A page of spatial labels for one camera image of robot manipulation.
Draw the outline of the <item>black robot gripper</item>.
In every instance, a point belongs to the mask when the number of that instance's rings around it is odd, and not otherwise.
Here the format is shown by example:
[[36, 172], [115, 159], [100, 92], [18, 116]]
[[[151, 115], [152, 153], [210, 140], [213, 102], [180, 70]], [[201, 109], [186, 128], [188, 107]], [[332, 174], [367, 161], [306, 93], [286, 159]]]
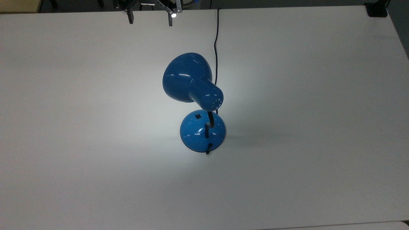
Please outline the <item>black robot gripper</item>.
[[173, 26], [173, 19], [175, 13], [183, 11], [183, 4], [181, 0], [115, 0], [114, 8], [123, 12], [127, 12], [127, 18], [130, 24], [134, 23], [134, 15], [132, 8], [136, 5], [151, 5], [157, 6], [168, 13], [168, 26]]

